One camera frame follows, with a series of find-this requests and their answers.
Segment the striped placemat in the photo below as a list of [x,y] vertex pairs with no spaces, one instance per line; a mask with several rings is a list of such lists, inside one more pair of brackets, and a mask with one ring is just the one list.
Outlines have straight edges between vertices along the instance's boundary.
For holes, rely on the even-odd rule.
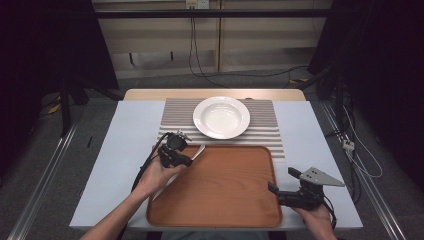
[[167,133],[181,130],[192,139],[189,144],[236,144],[267,147],[274,162],[284,162],[284,149],[270,100],[243,99],[250,113],[249,127],[241,135],[232,139],[213,139],[201,133],[193,122],[193,112],[204,99],[167,99],[157,140]]

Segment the white table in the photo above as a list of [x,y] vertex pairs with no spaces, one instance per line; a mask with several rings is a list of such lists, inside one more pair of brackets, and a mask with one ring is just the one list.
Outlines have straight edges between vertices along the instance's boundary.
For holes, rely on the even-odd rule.
[[[288,175],[288,167],[303,172],[314,166],[342,180],[311,105],[307,101],[273,101],[283,146],[284,163],[275,163],[278,187],[297,191],[299,180]],[[134,178],[156,142],[165,101],[119,102],[84,193],[70,223],[87,229],[114,209],[130,192]],[[338,229],[362,227],[362,222],[346,187],[324,187],[334,205]],[[204,230],[200,228],[158,228],[146,220],[147,202],[130,220],[128,227],[143,231]],[[282,207],[283,222],[277,228],[260,230],[297,230],[305,228],[301,217]],[[225,229],[225,230],[258,230]]]

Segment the person's left arm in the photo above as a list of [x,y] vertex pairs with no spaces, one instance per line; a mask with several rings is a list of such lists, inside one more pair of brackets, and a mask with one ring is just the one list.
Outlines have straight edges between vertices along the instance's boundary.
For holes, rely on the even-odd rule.
[[134,191],[81,239],[115,240],[141,204],[150,195],[165,186],[173,175],[180,173],[184,168],[184,165],[174,168],[164,168],[160,163],[159,157],[155,157],[144,172]]

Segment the plate center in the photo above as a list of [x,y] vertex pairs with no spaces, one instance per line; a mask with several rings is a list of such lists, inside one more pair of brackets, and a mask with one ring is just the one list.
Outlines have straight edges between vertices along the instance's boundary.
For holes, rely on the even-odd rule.
[[241,114],[232,105],[213,104],[204,111],[202,121],[216,133],[228,133],[240,125]]

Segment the brown tray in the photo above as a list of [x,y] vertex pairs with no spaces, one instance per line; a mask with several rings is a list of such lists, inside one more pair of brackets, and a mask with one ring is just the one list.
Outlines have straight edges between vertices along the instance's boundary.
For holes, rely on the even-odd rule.
[[[199,146],[188,146],[193,156]],[[190,168],[153,201],[147,220],[153,226],[276,227],[282,220],[269,150],[261,146],[208,145]]]

